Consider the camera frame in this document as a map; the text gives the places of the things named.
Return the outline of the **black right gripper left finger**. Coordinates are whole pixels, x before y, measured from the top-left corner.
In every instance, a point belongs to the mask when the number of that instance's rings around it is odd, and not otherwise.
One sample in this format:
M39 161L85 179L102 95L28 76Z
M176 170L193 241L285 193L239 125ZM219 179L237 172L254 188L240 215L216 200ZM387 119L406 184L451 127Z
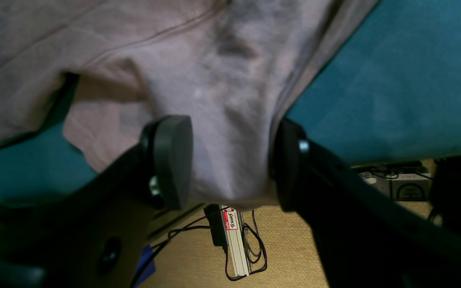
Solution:
M147 124L139 142L62 201L0 230L0 288L130 288L154 213L187 203L188 116Z

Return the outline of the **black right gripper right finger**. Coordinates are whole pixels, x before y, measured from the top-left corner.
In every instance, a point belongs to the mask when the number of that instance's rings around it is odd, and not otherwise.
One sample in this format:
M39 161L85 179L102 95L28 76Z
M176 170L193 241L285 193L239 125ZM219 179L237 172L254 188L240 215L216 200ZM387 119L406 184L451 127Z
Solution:
M461 234L396 204L291 120L273 152L281 208L310 226L331 288L461 288Z

